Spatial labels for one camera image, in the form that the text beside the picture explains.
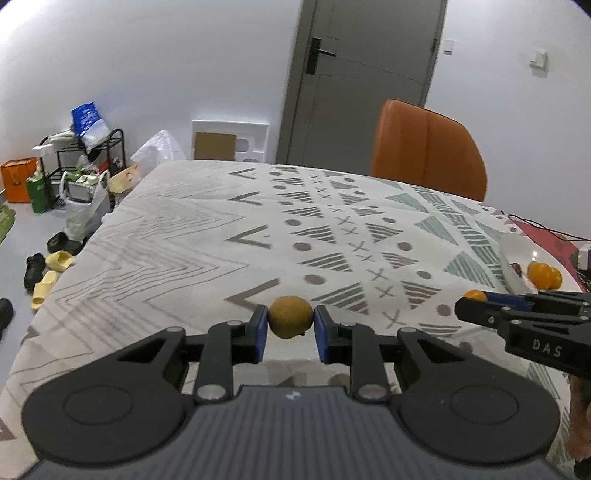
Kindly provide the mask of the person right hand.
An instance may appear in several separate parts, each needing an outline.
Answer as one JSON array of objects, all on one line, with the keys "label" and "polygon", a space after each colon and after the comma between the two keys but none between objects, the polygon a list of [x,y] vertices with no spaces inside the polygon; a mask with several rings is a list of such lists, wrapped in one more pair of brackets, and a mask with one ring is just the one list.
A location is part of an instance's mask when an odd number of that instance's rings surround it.
[{"label": "person right hand", "polygon": [[570,417],[567,450],[572,458],[582,461],[590,457],[590,383],[571,375]]}]

